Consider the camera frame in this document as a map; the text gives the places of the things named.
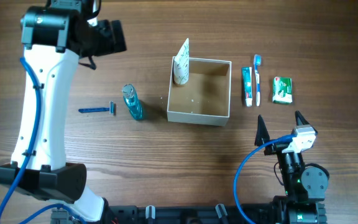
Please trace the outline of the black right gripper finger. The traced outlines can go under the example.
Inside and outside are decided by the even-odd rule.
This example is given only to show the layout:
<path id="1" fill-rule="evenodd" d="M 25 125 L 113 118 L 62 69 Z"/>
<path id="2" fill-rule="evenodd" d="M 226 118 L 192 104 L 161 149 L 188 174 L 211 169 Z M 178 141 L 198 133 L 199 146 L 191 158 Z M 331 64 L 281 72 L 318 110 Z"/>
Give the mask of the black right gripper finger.
<path id="1" fill-rule="evenodd" d="M 300 111 L 295 111 L 295 134 L 317 134 L 318 131 L 310 125 Z"/>
<path id="2" fill-rule="evenodd" d="M 258 115 L 257 118 L 257 132 L 255 136 L 255 146 L 261 146 L 270 141 L 270 135 L 267 131 L 267 127 L 265 125 L 264 119 L 262 115 Z"/>

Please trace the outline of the blue mouthwash bottle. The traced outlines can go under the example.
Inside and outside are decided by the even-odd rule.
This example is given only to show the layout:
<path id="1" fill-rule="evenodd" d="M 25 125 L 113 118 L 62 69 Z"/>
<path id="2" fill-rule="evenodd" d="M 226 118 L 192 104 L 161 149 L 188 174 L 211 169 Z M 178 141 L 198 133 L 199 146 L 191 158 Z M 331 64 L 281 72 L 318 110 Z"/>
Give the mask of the blue mouthwash bottle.
<path id="1" fill-rule="evenodd" d="M 136 90 L 132 84 L 126 84 L 122 88 L 122 94 L 125 104 L 135 120 L 144 118 L 143 107 L 138 99 Z"/>

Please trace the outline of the blue disposable razor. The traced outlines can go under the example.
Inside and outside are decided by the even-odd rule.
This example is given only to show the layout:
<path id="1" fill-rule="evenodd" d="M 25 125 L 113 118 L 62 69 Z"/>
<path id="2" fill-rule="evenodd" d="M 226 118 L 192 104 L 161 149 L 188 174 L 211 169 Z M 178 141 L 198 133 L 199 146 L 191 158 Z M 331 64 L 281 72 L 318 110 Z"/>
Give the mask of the blue disposable razor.
<path id="1" fill-rule="evenodd" d="M 80 108 L 78 109 L 79 113 L 96 113 L 96 112 L 105 112 L 108 111 L 110 114 L 115 114 L 115 103 L 113 101 L 109 102 L 108 107 L 96 107 L 96 108 Z"/>

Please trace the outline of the white leaf-print tube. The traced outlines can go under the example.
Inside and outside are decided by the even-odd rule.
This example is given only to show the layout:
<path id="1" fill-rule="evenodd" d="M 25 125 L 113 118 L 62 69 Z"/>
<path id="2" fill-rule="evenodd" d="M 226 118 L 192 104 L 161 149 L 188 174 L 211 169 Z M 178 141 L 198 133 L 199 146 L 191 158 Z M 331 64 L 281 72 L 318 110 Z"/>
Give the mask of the white leaf-print tube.
<path id="1" fill-rule="evenodd" d="M 189 64 L 190 64 L 190 43 L 186 39 L 177 55 L 174 58 L 173 79 L 177 85 L 185 85 L 189 80 Z"/>

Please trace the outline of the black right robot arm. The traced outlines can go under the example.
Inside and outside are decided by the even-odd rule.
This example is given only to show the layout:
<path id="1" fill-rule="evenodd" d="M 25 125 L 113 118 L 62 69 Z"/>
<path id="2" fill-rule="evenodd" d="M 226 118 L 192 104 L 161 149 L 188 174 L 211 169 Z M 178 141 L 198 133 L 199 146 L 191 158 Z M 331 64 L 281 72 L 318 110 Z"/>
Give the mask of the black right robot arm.
<path id="1" fill-rule="evenodd" d="M 279 140 L 264 147 L 266 156 L 276 156 L 282 176 L 284 196 L 255 206 L 257 223 L 327 223 L 323 201 L 329 184 L 329 172 L 315 163 L 305 163 L 302 152 L 313 147 L 318 134 L 304 116 L 295 112 L 296 126 L 291 139 Z"/>

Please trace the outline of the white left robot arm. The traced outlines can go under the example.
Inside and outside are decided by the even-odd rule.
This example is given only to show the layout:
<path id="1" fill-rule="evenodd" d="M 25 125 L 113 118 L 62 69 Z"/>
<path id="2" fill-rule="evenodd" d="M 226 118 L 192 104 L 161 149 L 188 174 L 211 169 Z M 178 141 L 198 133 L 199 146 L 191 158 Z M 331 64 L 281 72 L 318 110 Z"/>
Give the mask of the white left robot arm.
<path id="1" fill-rule="evenodd" d="M 14 192 L 63 208 L 82 223 L 112 223 L 108 201 L 86 184 L 84 164 L 67 161 L 65 119 L 76 69 L 82 58 L 126 50 L 120 21 L 98 20 L 100 1 L 48 1 L 21 18 L 20 59 L 27 76 L 19 137 L 9 163 L 0 166 L 0 184 Z"/>

